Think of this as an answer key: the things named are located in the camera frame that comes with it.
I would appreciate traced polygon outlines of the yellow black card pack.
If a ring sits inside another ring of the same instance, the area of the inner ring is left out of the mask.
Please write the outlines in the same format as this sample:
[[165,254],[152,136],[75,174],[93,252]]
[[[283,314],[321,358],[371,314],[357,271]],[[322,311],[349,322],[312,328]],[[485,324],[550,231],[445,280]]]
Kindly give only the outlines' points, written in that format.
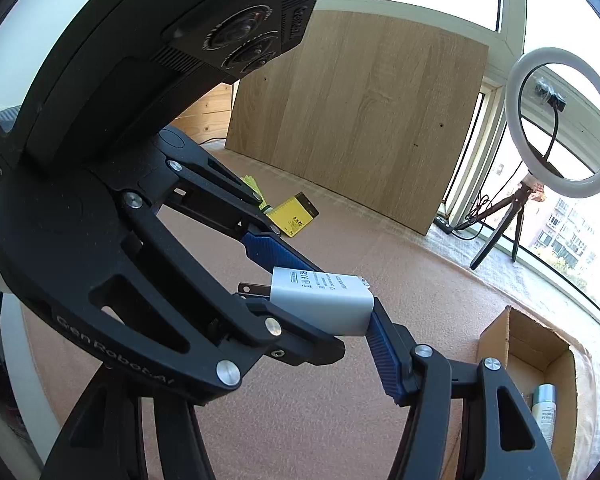
[[274,226],[288,237],[297,235],[319,214],[317,208],[302,192],[291,196],[266,213]]

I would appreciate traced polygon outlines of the black tripod stand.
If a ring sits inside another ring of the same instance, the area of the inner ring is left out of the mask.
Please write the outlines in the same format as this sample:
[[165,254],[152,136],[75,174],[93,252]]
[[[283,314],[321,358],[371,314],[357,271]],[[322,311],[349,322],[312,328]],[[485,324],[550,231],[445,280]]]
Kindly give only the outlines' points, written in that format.
[[517,260],[518,250],[520,247],[520,239],[522,227],[524,226],[524,206],[530,200],[530,197],[534,193],[544,192],[544,185],[535,177],[527,176],[524,177],[518,188],[512,195],[509,195],[495,205],[486,208],[485,211],[480,214],[474,214],[469,217],[466,221],[462,222],[456,227],[457,230],[464,230],[473,226],[476,223],[482,223],[486,218],[492,216],[501,209],[506,209],[506,213],[498,222],[498,226],[491,233],[489,238],[486,240],[486,244],[477,252],[477,255],[469,263],[470,270],[477,270],[478,266],[483,262],[489,252],[498,244],[498,241],[503,236],[505,231],[509,228],[513,221],[516,221],[515,234],[513,241],[513,248],[510,252],[510,260],[515,262]]

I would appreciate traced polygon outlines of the pine slat headboard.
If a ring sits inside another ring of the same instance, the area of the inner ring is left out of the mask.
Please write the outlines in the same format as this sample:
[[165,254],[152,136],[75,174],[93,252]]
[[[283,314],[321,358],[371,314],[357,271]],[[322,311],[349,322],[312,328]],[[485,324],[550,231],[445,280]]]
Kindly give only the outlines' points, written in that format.
[[218,84],[187,107],[170,125],[183,131],[196,143],[224,139],[230,125],[232,105],[233,86]]

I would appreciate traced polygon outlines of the small pink white bottle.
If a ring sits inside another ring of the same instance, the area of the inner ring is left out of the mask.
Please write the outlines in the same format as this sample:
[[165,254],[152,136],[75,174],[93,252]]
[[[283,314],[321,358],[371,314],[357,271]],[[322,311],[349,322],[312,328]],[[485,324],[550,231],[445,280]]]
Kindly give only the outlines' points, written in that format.
[[557,413],[557,390],[553,384],[538,385],[532,396],[532,415],[549,448],[552,447]]

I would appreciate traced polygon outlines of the yellow shuttlecock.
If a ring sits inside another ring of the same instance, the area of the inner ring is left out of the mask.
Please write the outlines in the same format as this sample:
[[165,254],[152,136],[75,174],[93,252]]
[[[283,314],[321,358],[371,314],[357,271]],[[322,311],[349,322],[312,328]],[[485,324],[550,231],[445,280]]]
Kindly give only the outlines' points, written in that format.
[[262,211],[266,214],[268,211],[270,211],[272,209],[272,206],[266,201],[264,194],[260,190],[259,185],[257,184],[257,181],[253,176],[250,176],[250,174],[243,176],[242,182],[244,182],[246,185],[248,185],[251,188],[251,191],[253,192],[254,196],[256,196],[260,200],[260,203],[259,203],[260,211]]

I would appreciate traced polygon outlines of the cardboard box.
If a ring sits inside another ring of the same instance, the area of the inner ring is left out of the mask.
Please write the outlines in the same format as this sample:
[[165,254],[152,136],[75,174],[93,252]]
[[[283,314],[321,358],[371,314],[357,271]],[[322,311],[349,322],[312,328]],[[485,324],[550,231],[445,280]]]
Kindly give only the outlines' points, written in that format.
[[562,478],[586,478],[596,414],[588,352],[542,318],[508,306],[481,333],[477,356],[499,359],[526,401],[538,385],[556,387],[552,453]]

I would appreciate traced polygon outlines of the large oak wood board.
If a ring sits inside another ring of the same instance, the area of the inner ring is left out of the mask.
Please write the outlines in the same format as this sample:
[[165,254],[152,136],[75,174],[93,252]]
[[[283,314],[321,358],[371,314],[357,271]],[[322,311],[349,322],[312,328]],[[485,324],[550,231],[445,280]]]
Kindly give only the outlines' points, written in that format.
[[434,26],[317,11],[298,47],[240,82],[226,145],[426,233],[487,57]]

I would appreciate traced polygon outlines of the white usb charger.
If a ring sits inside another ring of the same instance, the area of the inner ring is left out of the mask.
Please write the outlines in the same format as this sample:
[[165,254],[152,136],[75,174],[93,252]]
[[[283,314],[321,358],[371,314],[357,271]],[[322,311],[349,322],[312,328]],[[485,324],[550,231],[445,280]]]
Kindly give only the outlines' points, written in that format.
[[276,307],[332,336],[364,336],[374,296],[357,275],[280,268],[268,285],[240,283],[238,292],[264,297]]

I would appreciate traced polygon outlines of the black power strip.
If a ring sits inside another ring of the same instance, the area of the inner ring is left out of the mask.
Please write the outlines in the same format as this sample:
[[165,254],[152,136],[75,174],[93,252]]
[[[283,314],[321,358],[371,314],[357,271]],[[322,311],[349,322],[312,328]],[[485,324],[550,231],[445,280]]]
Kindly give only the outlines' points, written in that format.
[[439,229],[442,229],[442,231],[446,234],[450,234],[454,230],[454,228],[449,224],[449,222],[447,222],[445,218],[442,217],[434,218],[434,225],[437,226]]

